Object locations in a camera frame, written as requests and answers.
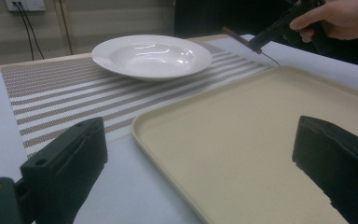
table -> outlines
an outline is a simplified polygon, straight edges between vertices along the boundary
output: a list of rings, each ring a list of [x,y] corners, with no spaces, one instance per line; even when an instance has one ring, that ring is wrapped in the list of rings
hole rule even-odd
[[[224,35],[204,37],[220,49],[276,66]],[[263,51],[282,65],[292,65],[358,90],[358,66],[301,50],[269,43]],[[89,54],[52,59],[61,61]],[[110,142],[109,162],[80,209],[76,223],[201,223],[181,197],[139,150],[130,134]],[[6,87],[0,73],[0,176],[21,178],[19,166],[27,159]]]

gray striped placemat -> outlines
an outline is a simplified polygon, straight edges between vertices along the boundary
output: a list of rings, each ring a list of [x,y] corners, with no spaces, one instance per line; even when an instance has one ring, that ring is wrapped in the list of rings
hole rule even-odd
[[[110,142],[131,133],[132,120],[147,110],[268,69],[202,46],[213,55],[207,69],[164,82],[114,74],[91,58],[5,67],[2,75],[28,157],[82,120],[103,117]]]

black cable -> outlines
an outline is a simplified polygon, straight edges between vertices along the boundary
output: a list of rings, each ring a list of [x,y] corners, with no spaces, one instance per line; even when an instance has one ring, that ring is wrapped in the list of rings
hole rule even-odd
[[[22,12],[25,15],[25,19],[27,19],[28,24],[30,25],[32,34],[34,35],[34,42],[36,44],[37,49],[39,50],[40,56],[42,56],[42,59],[45,59],[45,57],[43,56],[42,50],[40,50],[39,44],[37,43],[36,35],[34,34],[34,28],[32,27],[32,24],[31,24],[30,20],[28,19],[27,13],[25,12],[24,7],[22,6],[22,4],[20,4],[20,7],[21,7]]]
[[[273,62],[275,62],[278,66],[281,66],[280,63],[278,63],[275,59],[273,59],[272,57],[269,57],[267,54],[262,53],[264,56],[268,57],[269,59],[271,59]]]
[[[19,7],[19,5],[17,4],[17,2],[14,2],[13,4],[14,4],[14,6],[16,6],[17,10],[20,12],[22,21],[24,22],[24,25],[25,25],[25,29],[27,29],[28,42],[30,43],[31,54],[32,54],[32,61],[33,61],[33,60],[34,60],[34,50],[33,50],[33,48],[32,48],[32,42],[31,42],[31,37],[30,37],[30,31],[28,30],[27,22],[25,21],[24,16],[22,15],[22,12],[21,12],[20,7]]]

black tool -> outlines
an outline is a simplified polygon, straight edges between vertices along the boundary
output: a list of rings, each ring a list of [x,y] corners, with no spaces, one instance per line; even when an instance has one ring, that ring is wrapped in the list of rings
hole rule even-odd
[[[73,223],[106,162],[103,119],[72,126],[21,166],[17,183],[0,177],[0,223]]]
[[[323,4],[324,0],[299,0],[295,2],[283,17],[281,17],[278,21],[275,21],[269,28],[251,39],[249,41],[249,47],[254,51],[260,51],[261,47],[281,35],[283,35],[290,44],[295,44],[301,38],[296,31],[290,29],[290,22],[298,16],[316,7],[322,6]],[[315,30],[312,43],[318,52],[322,55],[331,52],[333,48],[330,45],[322,25],[319,22],[315,22],[311,25],[311,28]]]
[[[358,136],[330,122],[303,116],[293,161],[349,223],[358,224]]]

electrical outlet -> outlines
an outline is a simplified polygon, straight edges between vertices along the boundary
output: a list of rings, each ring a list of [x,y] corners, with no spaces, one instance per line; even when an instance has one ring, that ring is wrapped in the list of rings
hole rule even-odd
[[[27,1],[26,0],[6,0],[7,8],[9,11],[19,11],[15,3],[21,4],[25,11],[28,11]]]
[[[44,11],[46,10],[44,0],[6,0],[9,11],[19,11],[15,3],[21,3],[25,11]]]

